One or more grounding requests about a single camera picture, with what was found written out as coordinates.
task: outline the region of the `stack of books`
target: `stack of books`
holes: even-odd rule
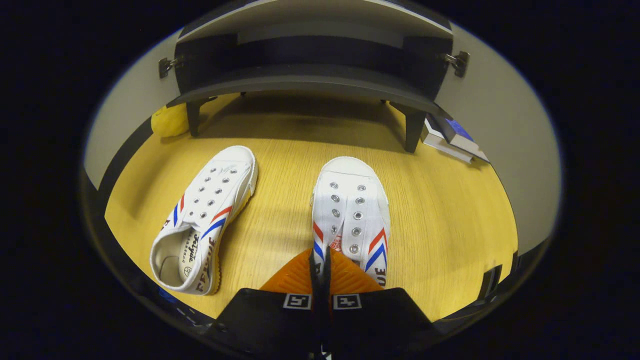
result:
[[[420,136],[422,142],[466,163],[474,157],[489,159],[462,126],[449,117],[427,114]]]

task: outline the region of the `canvas shoe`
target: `canvas shoe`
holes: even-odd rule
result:
[[[312,206],[316,274],[324,272],[331,247],[385,286],[389,201],[373,169],[347,156],[329,161],[320,170]]]
[[[255,157],[244,146],[217,153],[187,187],[151,247],[160,285],[205,295],[218,290],[218,249],[225,229],[253,195]]]

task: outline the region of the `wooden floor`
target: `wooden floor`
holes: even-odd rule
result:
[[[154,238],[186,186],[217,152],[249,147],[259,167],[255,195],[223,236],[220,290],[172,295],[213,318],[240,288],[259,288],[312,246],[312,187],[336,156],[377,173],[391,212],[387,288],[402,287],[435,321],[476,300],[483,273],[517,249],[515,220],[493,168],[418,144],[404,152],[404,117],[377,99],[327,95],[225,95],[202,106],[202,133],[151,136],[116,182],[106,208],[111,231],[151,278]]]

